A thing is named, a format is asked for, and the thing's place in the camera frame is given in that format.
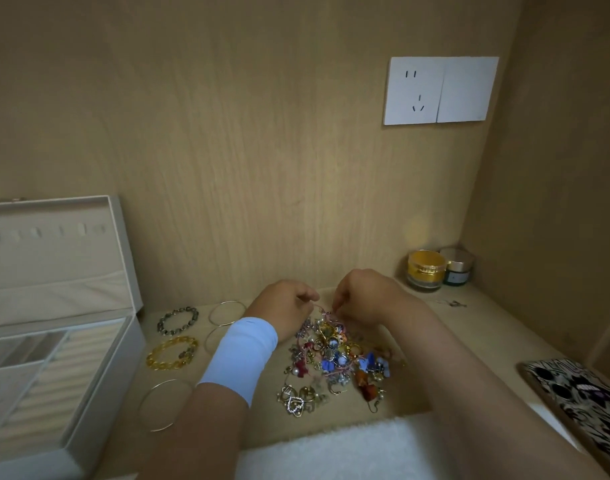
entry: person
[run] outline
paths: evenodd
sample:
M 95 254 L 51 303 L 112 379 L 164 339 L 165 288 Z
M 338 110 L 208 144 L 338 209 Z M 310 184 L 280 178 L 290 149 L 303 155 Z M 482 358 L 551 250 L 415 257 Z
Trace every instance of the person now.
M 139 480 L 185 480 L 197 478 L 197 472 L 204 479 L 234 478 L 262 368 L 277 342 L 300 329 L 319 298 L 316 290 L 291 280 L 261 292 L 245 313 L 249 318 L 232 325 L 221 340 Z M 470 352 L 425 302 L 393 279 L 371 269 L 349 272 L 336 289 L 333 311 L 343 320 L 389 330 L 421 376 L 461 478 L 608 478 Z M 245 361 L 232 357 L 241 350 Z

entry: person's left hand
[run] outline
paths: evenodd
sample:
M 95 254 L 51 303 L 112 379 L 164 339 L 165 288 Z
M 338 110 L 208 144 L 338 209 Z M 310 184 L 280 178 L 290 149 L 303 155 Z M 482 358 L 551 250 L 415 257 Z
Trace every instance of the person's left hand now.
M 245 311 L 246 317 L 269 322 L 281 342 L 292 337 L 312 313 L 312 301 L 320 299 L 314 288 L 294 280 L 280 280 L 267 286 Z

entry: jewelry box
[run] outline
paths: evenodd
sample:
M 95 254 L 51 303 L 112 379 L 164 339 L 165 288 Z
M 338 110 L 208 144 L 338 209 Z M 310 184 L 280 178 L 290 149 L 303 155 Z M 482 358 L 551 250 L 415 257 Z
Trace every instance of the jewelry box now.
M 118 197 L 0 203 L 0 479 L 92 473 L 145 341 Z

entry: wooden wall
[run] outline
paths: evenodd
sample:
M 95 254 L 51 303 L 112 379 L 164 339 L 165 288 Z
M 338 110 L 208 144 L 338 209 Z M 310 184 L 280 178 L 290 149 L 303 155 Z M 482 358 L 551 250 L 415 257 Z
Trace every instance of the wooden wall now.
M 581 360 L 610 323 L 610 0 L 527 0 L 462 242 L 476 282 Z
M 383 128 L 389 58 L 498 88 L 522 1 L 0 0 L 0 198 L 119 194 L 151 310 L 391 274 L 458 240 L 488 122 Z

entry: light blue wrist brace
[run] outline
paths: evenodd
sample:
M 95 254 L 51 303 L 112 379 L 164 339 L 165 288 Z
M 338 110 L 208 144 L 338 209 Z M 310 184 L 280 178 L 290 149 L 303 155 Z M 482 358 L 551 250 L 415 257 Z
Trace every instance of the light blue wrist brace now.
M 211 382 L 236 392 L 248 405 L 258 378 L 274 352 L 278 335 L 261 318 L 241 318 L 229 327 L 198 384 Z

